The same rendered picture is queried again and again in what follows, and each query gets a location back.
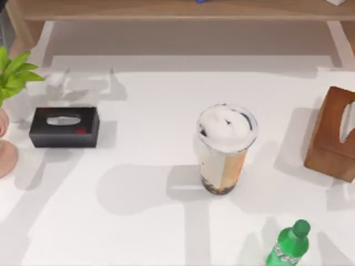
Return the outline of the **bubble tea cup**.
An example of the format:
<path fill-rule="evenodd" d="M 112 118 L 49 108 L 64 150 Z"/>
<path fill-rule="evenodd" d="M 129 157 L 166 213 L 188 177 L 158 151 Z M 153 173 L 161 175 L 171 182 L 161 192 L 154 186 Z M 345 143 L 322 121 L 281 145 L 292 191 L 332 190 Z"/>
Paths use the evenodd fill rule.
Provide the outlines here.
<path fill-rule="evenodd" d="M 258 136 L 253 114 L 235 104 L 216 104 L 197 119 L 195 151 L 205 189 L 226 195 L 236 186 L 249 148 Z"/>

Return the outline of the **black tissue box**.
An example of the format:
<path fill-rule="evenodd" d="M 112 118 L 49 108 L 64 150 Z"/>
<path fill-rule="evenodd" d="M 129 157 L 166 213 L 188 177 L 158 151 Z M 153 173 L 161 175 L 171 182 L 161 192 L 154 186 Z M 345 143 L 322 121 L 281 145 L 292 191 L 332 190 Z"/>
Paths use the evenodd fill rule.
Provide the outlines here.
<path fill-rule="evenodd" d="M 96 107 L 39 107 L 29 137 L 36 148 L 91 148 L 97 146 L 99 125 Z"/>

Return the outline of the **wooden shelf unit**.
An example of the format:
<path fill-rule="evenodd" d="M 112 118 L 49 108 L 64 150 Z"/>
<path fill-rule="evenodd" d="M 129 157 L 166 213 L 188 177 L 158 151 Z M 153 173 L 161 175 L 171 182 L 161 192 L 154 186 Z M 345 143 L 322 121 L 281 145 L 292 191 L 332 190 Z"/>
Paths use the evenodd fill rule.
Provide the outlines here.
<path fill-rule="evenodd" d="M 355 0 L 0 0 L 13 51 L 33 49 L 53 23 L 46 55 L 326 55 L 339 22 L 355 58 Z"/>

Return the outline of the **brown wooden tissue box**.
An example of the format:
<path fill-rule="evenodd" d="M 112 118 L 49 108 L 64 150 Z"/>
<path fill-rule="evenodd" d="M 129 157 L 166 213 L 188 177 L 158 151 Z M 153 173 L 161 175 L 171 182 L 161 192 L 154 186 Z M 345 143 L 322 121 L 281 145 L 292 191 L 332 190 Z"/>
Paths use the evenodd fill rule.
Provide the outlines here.
<path fill-rule="evenodd" d="M 331 86 L 319 110 L 304 166 L 345 182 L 355 180 L 355 129 L 340 141 L 343 111 L 355 92 Z"/>

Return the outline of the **green bottle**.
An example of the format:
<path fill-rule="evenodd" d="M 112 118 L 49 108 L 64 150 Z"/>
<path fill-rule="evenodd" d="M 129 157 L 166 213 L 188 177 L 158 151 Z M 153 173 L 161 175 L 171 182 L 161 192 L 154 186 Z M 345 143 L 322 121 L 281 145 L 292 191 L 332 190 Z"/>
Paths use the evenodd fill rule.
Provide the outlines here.
<path fill-rule="evenodd" d="M 296 266 L 308 251 L 310 230 L 310 224 L 304 219 L 284 228 L 267 256 L 265 266 Z"/>

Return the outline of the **pink plant pot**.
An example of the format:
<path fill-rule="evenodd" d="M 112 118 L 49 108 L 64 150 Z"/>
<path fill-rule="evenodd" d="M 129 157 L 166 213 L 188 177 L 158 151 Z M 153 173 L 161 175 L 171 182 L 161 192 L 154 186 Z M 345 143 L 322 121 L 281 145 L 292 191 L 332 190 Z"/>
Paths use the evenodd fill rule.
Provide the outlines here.
<path fill-rule="evenodd" d="M 9 141 L 3 139 L 9 127 L 9 118 L 0 108 L 0 178 L 8 175 L 18 161 L 17 148 Z"/>

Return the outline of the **green potted plant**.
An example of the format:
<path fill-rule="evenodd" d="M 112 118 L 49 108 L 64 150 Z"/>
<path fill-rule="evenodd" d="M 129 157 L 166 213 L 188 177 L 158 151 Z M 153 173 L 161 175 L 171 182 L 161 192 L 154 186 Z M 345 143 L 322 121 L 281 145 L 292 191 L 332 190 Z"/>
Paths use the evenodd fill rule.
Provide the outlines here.
<path fill-rule="evenodd" d="M 39 66 L 27 62 L 30 52 L 23 52 L 10 59 L 7 49 L 0 47 L 0 107 L 3 102 L 20 93 L 32 81 L 45 79 L 34 70 Z"/>

